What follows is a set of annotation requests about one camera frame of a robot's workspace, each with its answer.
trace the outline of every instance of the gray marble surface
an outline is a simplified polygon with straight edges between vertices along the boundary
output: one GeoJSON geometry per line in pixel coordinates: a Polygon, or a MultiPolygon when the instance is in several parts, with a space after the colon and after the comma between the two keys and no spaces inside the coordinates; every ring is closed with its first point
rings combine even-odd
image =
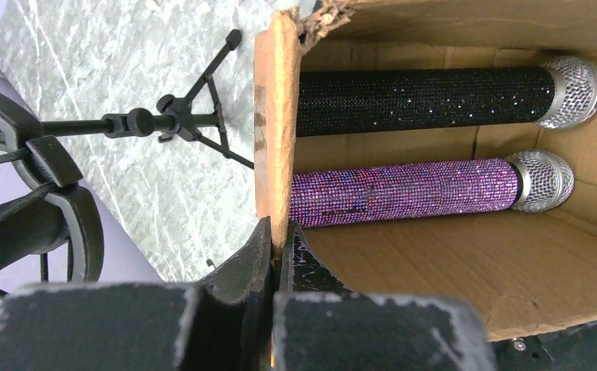
{"type": "MultiPolygon", "coordinates": [[[[0,70],[43,121],[153,110],[181,96],[233,28],[242,45],[215,73],[233,151],[253,159],[253,37],[298,0],[12,0],[0,24],[0,70]]],[[[195,113],[212,111],[207,89],[195,113]]],[[[217,139],[215,131],[204,131],[217,139]]],[[[156,136],[64,138],[121,226],[168,281],[207,274],[256,223],[253,172],[198,143],[156,136]]]]}

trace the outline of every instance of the rhinestone microphone handle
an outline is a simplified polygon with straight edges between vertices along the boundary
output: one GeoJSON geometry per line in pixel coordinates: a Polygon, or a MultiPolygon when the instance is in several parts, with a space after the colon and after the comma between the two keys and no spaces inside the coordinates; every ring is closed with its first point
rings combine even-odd
{"type": "Polygon", "coordinates": [[[299,137],[533,122],[555,98],[542,67],[305,72],[299,137]]]}
{"type": "Polygon", "coordinates": [[[290,218],[303,228],[508,209],[521,176],[502,158],[293,176],[290,218]]]}

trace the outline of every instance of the microphone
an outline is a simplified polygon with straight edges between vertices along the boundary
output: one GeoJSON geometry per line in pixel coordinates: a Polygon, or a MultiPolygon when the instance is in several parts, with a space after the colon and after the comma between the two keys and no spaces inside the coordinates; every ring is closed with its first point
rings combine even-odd
{"type": "Polygon", "coordinates": [[[331,226],[516,209],[542,213],[573,190],[573,171],[543,150],[506,159],[424,162],[293,176],[290,219],[331,226]]]}
{"type": "Polygon", "coordinates": [[[597,66],[560,56],[541,66],[304,72],[296,135],[534,122],[572,128],[597,112],[597,66]]]}

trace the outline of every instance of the tripod leg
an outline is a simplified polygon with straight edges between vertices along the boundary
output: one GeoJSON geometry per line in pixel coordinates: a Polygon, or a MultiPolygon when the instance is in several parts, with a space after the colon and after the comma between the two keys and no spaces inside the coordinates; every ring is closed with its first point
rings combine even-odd
{"type": "Polygon", "coordinates": [[[212,62],[205,69],[205,72],[198,79],[198,81],[195,82],[194,86],[187,93],[187,95],[185,95],[186,100],[193,101],[196,98],[198,93],[200,93],[200,90],[202,90],[202,88],[205,86],[205,83],[207,83],[208,79],[211,79],[212,74],[216,72],[216,69],[219,68],[221,62],[223,62],[223,60],[228,56],[228,53],[236,49],[240,43],[241,31],[238,29],[230,31],[230,34],[228,34],[226,37],[226,44],[221,48],[219,53],[216,54],[212,62]]]}
{"type": "Polygon", "coordinates": [[[247,168],[254,168],[253,162],[246,160],[245,158],[237,155],[236,153],[230,151],[229,149],[223,148],[218,143],[210,140],[209,138],[200,137],[200,138],[198,138],[198,141],[203,143],[204,145],[210,147],[211,149],[221,153],[226,158],[231,158],[231,159],[237,161],[239,164],[246,166],[247,168]]]}
{"type": "Polygon", "coordinates": [[[212,96],[212,100],[214,101],[214,111],[216,111],[216,117],[219,119],[219,136],[221,137],[221,146],[226,150],[229,150],[230,144],[228,143],[226,119],[223,117],[221,100],[219,99],[219,93],[216,91],[216,85],[214,84],[214,79],[212,79],[212,76],[209,76],[209,79],[207,80],[207,88],[209,88],[209,95],[212,96]]]}

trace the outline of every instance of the silver mesh grille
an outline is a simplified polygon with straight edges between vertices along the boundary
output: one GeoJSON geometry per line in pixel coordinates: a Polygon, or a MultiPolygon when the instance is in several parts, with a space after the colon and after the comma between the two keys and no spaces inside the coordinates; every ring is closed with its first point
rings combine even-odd
{"type": "Polygon", "coordinates": [[[566,88],[559,110],[535,124],[547,129],[571,128],[597,112],[597,66],[594,63],[576,56],[560,56],[541,66],[558,71],[566,88]]]}
{"type": "Polygon", "coordinates": [[[533,149],[512,154],[513,162],[522,172],[524,189],[530,189],[521,204],[513,209],[527,213],[542,213],[560,206],[573,190],[573,171],[560,156],[533,149]]]}

